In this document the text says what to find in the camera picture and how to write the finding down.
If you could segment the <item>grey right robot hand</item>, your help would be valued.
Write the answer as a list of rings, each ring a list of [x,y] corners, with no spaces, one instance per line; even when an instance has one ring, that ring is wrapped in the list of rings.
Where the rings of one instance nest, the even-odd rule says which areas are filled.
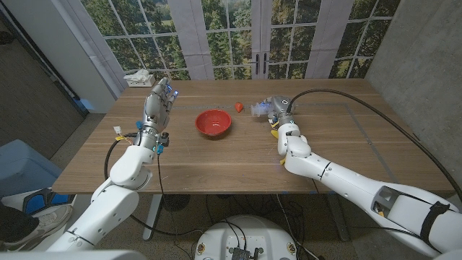
[[[273,130],[282,128],[282,133],[288,136],[300,136],[300,128],[295,123],[292,112],[287,112],[291,100],[288,97],[273,96],[266,98],[253,109],[255,115],[268,117]]]

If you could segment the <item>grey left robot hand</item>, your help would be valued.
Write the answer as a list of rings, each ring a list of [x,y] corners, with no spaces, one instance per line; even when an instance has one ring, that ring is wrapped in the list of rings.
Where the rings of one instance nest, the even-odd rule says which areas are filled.
[[[170,79],[163,77],[151,90],[144,102],[141,129],[134,144],[153,150],[161,139],[170,120],[170,111],[178,91],[170,86]]]

